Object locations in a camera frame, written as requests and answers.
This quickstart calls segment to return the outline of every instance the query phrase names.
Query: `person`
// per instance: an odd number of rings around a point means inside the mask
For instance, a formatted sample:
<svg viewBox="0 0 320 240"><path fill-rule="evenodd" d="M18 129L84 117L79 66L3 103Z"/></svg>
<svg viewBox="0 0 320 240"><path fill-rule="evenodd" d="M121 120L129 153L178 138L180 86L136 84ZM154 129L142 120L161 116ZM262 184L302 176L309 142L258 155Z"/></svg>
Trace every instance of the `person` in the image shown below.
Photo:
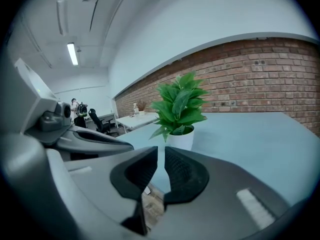
<svg viewBox="0 0 320 240"><path fill-rule="evenodd" d="M77 101L76 98L73 98L71 100L71 111L72 111L72 118L73 118L73 122L76 126L82 127L82 128L87 128L86 127L86 122L85 122L85 118L78 116L77 115L77 108L79 106L79 102Z"/></svg>

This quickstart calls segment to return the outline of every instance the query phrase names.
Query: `floor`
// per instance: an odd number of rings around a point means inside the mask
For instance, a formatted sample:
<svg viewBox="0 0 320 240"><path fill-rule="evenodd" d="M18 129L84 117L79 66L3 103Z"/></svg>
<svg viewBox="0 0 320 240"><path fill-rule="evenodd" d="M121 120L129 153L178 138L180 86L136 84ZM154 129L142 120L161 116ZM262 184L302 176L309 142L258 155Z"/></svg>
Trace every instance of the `floor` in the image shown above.
<svg viewBox="0 0 320 240"><path fill-rule="evenodd" d="M126 134L125 133L125 129L122 125L119 125L119 129L117 129L117 127L113 127L111 128L112 132L118 132L119 136Z"/></svg>
<svg viewBox="0 0 320 240"><path fill-rule="evenodd" d="M143 192L142 206L146 228L149 232L164 214L165 208L163 204L163 194L152 184L149 184L148 187L151 193L146 194Z"/></svg>

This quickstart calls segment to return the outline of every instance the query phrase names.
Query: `ceiling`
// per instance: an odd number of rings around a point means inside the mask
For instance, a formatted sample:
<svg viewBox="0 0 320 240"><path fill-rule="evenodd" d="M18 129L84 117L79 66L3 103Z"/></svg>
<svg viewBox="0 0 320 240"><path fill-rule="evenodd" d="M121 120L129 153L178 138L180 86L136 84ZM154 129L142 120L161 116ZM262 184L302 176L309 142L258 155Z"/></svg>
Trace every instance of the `ceiling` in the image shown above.
<svg viewBox="0 0 320 240"><path fill-rule="evenodd" d="M36 72L76 68L67 43L74 43L80 68L106 69L130 23L158 0L98 0L90 31L62 36L57 0L28 0L13 22L8 50L13 61L22 58Z"/></svg>

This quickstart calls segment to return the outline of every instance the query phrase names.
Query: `red brick wall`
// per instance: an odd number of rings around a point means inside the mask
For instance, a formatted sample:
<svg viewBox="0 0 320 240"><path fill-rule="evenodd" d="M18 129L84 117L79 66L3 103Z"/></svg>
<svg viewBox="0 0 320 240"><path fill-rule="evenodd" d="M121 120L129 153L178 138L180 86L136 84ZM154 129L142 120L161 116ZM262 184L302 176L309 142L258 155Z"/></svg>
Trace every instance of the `red brick wall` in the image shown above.
<svg viewBox="0 0 320 240"><path fill-rule="evenodd" d="M234 41L177 60L120 93L119 117L131 114L140 99L152 111L151 102L161 100L157 85L190 71L209 91L203 112L284 112L320 136L318 48L289 38Z"/></svg>

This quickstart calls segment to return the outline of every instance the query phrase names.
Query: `green leaf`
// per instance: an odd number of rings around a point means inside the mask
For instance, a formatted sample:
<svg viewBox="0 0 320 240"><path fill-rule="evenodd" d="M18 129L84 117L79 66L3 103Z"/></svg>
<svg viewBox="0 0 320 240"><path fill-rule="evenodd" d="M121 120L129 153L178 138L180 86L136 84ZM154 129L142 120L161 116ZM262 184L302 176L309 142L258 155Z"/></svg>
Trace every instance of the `green leaf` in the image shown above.
<svg viewBox="0 0 320 240"><path fill-rule="evenodd" d="M165 131L162 133L162 136L164 138L164 142L167 142L167 138L168 138L169 133L170 133L169 131Z"/></svg>
<svg viewBox="0 0 320 240"><path fill-rule="evenodd" d="M186 135L186 134L189 134L193 131L194 129L190 126L186 126L185 129L184 129L184 132L183 134Z"/></svg>
<svg viewBox="0 0 320 240"><path fill-rule="evenodd" d="M158 88L156 88L156 90L159 92L160 96L163 98L164 101L173 103L174 99L171 98L169 91L168 91L168 87L170 85L169 84L159 84Z"/></svg>
<svg viewBox="0 0 320 240"><path fill-rule="evenodd" d="M190 121L203 121L205 117L201 114L200 109L198 108L186 108L181 113L181 117L178 120L179 124L185 124Z"/></svg>
<svg viewBox="0 0 320 240"><path fill-rule="evenodd" d="M168 122L166 120L163 120L163 119L160 119L158 122L155 123L155 125L164 126L168 130L170 130L171 132L175 129L174 126L172 125L172 123L170 123L170 122Z"/></svg>
<svg viewBox="0 0 320 240"><path fill-rule="evenodd" d="M175 129L171 134L172 135L183 135L184 131L185 131L186 126L185 125L181 125L180 127L178 127L177 129Z"/></svg>
<svg viewBox="0 0 320 240"><path fill-rule="evenodd" d="M166 118L162 115L162 113L160 111L157 112L159 115L159 120L164 120L166 121Z"/></svg>
<svg viewBox="0 0 320 240"><path fill-rule="evenodd" d="M202 79L189 81L185 84L184 89L195 89L202 81Z"/></svg>
<svg viewBox="0 0 320 240"><path fill-rule="evenodd" d="M203 89L200 89L200 88L196 88L196 89L193 89L191 91L191 94L190 94L190 99L195 99L201 95L205 95L205 94L208 94L209 92L207 92L206 90L203 90Z"/></svg>
<svg viewBox="0 0 320 240"><path fill-rule="evenodd" d="M176 81L174 81L174 82L171 84L171 87L180 90L180 85L179 85Z"/></svg>
<svg viewBox="0 0 320 240"><path fill-rule="evenodd" d="M185 74L183 77L181 77L181 79L179 80L180 88L184 89L188 82L194 80L195 75L196 75L196 72L192 71L192 72Z"/></svg>
<svg viewBox="0 0 320 240"><path fill-rule="evenodd" d="M168 86L167 88L169 95L172 99L172 103L175 101L175 99L177 98L177 95L179 94L179 89L174 88L172 86Z"/></svg>
<svg viewBox="0 0 320 240"><path fill-rule="evenodd" d="M162 134L162 133L165 132L165 131L166 131L166 129L165 129L163 126L161 126L159 129L157 129L157 130L151 135L151 137L149 138L149 140L152 139L152 138L154 138L154 137L156 137L156 136L158 136L158 135L160 135L160 134Z"/></svg>
<svg viewBox="0 0 320 240"><path fill-rule="evenodd" d="M204 101L200 98L192 98L192 99L189 99L186 106L188 108L199 108L203 103L207 103L207 101Z"/></svg>
<svg viewBox="0 0 320 240"><path fill-rule="evenodd" d="M182 90L174 100L172 113L179 119L181 112L186 108L191 92L190 90Z"/></svg>
<svg viewBox="0 0 320 240"><path fill-rule="evenodd" d="M180 79L181 79L181 75L177 75L176 77L175 77L175 81L176 81L176 83L179 85L179 83L180 83Z"/></svg>
<svg viewBox="0 0 320 240"><path fill-rule="evenodd" d="M154 101L150 108L158 110L159 115L163 116L166 121L174 122L175 116L172 114L173 105L168 101Z"/></svg>
<svg viewBox="0 0 320 240"><path fill-rule="evenodd" d="M183 124L184 124L185 126L191 126L191 125L193 125L193 124L195 124L195 123L198 123L198 122L201 122L201 121L204 121L204 120L206 120L206 119L203 118L203 119L201 119L201 120L193 120L193 121L189 121L189 122L184 122Z"/></svg>

